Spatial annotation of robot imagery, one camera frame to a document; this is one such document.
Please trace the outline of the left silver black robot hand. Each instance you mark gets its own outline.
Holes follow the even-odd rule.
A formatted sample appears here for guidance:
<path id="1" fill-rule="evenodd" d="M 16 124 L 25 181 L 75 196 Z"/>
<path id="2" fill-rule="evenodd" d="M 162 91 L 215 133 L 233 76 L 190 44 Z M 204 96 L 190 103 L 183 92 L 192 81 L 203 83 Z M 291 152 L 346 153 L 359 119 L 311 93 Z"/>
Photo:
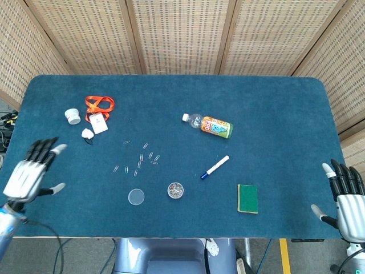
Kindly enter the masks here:
<path id="1" fill-rule="evenodd" d="M 37 140 L 28 149 L 23 160 L 15 166 L 5 185 L 3 194 L 9 201 L 29 203 L 39 194 L 41 181 L 54 159 L 66 148 L 66 144 L 54 144 L 58 138 Z"/>

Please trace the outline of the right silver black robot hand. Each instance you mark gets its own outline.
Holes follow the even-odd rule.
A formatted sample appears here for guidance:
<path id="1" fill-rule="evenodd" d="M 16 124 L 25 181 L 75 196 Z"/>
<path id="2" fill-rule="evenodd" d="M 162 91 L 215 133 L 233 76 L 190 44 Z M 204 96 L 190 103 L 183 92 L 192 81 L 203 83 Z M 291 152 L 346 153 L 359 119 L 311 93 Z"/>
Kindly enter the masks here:
<path id="1" fill-rule="evenodd" d="M 336 218 L 325 214 L 316 204 L 314 215 L 337 229 L 349 243 L 364 243 L 364 181 L 354 167 L 347 167 L 332 159 L 322 163 L 336 206 Z"/>

